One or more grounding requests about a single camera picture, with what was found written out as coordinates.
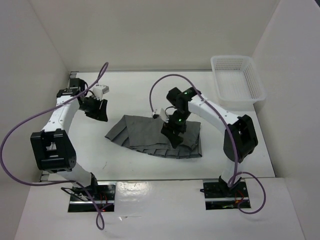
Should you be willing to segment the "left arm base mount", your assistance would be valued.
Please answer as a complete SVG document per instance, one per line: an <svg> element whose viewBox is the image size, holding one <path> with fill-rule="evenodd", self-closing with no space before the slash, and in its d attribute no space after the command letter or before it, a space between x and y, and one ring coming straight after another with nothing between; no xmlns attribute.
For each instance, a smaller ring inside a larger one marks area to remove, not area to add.
<svg viewBox="0 0 320 240"><path fill-rule="evenodd" d="M87 193L80 187L61 187L70 196L69 213L96 212L96 208ZM95 190L87 188L97 208L102 212L113 212L115 209L116 182L98 181Z"/></svg>

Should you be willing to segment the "grey pleated skirt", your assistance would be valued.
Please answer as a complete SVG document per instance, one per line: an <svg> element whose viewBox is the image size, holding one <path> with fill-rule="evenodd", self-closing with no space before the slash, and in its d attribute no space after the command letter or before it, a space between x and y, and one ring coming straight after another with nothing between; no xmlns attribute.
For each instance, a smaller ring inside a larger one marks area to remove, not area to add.
<svg viewBox="0 0 320 240"><path fill-rule="evenodd" d="M105 135L118 146L151 156L172 159L193 159L202 157L200 138L201 123L188 121L183 142L173 148L161 133L163 121L151 117L123 115Z"/></svg>

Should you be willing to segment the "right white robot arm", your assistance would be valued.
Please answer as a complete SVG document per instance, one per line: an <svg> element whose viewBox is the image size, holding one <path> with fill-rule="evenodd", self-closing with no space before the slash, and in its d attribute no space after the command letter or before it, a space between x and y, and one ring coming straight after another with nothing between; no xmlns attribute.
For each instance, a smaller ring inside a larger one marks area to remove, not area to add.
<svg viewBox="0 0 320 240"><path fill-rule="evenodd" d="M175 111L164 120L161 133L168 138L174 149L184 140L182 134L187 130L186 121L191 114L206 120L223 134L223 152L227 164L218 179L218 186L223 196L231 196L241 179L237 174L240 164L258 145L252 118L247 114L236 115L217 106L193 87L185 91L174 87L166 99L175 107Z"/></svg>

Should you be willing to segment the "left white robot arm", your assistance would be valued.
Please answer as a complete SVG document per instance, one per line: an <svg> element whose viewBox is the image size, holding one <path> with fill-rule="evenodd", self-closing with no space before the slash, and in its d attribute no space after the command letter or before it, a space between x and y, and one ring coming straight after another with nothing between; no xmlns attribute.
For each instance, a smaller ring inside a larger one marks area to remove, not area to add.
<svg viewBox="0 0 320 240"><path fill-rule="evenodd" d="M75 194L93 200L100 193L97 179L77 163L76 150L68 133L78 110L91 119L108 121L108 101L103 96L109 92L109 87L96 83L89 89L90 96L87 96L86 87L84 80L73 78L67 88L59 90L56 94L57 108L42 130L31 134L30 142L39 170L72 181Z"/></svg>

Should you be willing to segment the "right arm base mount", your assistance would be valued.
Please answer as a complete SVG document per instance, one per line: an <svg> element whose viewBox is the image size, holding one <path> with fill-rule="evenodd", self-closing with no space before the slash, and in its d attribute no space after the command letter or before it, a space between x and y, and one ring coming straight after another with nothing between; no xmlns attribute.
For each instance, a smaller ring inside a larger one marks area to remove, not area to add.
<svg viewBox="0 0 320 240"><path fill-rule="evenodd" d="M220 178L204 180L199 190L204 195L206 210L250 209L250 199L244 180L238 180L235 186L228 188Z"/></svg>

